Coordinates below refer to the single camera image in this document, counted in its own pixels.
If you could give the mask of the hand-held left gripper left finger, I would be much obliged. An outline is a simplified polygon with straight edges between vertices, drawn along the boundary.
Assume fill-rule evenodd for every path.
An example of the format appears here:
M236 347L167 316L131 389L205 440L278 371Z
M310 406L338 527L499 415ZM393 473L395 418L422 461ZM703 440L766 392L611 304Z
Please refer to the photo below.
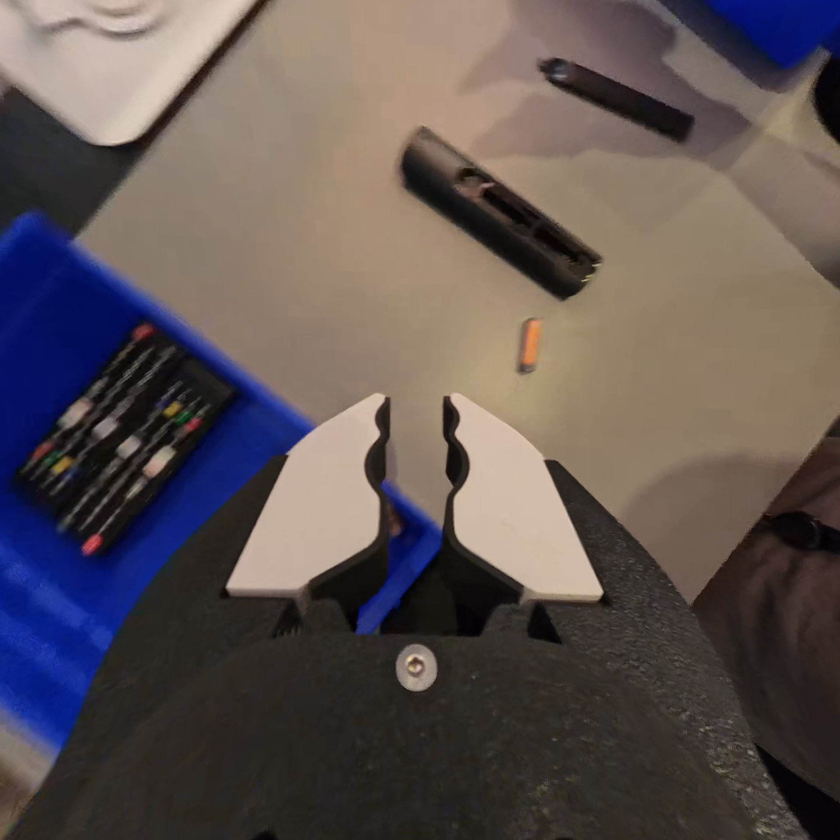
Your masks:
M391 401L372 394L288 452L238 557L231 597L369 601L389 562Z

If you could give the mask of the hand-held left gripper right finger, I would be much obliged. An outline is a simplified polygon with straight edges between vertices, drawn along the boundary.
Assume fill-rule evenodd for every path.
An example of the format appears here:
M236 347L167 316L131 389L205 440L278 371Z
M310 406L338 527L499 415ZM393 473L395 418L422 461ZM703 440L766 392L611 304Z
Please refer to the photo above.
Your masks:
M444 551L453 583L492 602L599 602L592 562L549 462L515 428L466 396L444 399L452 488Z

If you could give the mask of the orange aaa battery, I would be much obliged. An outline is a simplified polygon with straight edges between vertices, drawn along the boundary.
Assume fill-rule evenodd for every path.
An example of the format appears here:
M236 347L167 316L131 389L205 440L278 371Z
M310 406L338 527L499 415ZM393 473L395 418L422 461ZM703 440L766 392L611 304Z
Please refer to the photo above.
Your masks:
M541 318L528 318L522 323L517 358L517 370L521 375L536 371L542 336L543 320Z

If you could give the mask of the blue plastic bin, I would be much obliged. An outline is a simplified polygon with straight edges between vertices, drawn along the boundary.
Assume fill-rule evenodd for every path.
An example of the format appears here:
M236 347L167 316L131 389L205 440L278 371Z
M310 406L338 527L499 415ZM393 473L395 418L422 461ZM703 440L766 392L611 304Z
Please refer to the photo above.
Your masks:
M839 50L838 1L708 1L777 66L791 69L824 49Z
M2 711L57 748L153 575L315 426L45 216L14 220L1 250ZM121 540L86 557L15 474L141 322L208 365L236 397Z

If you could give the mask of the black remote battery cover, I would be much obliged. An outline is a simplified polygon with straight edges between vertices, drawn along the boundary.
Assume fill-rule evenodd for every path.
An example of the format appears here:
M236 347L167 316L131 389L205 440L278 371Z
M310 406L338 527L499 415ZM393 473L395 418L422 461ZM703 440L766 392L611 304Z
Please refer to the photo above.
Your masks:
M694 128L693 115L573 61L552 57L537 67L555 88L675 142L686 142Z

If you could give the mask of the white stand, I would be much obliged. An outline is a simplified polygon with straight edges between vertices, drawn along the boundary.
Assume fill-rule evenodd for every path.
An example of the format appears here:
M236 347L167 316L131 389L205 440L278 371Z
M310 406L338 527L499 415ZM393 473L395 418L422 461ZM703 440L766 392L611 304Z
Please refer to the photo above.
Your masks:
M2 1L2 82L87 142L137 140L257 1Z

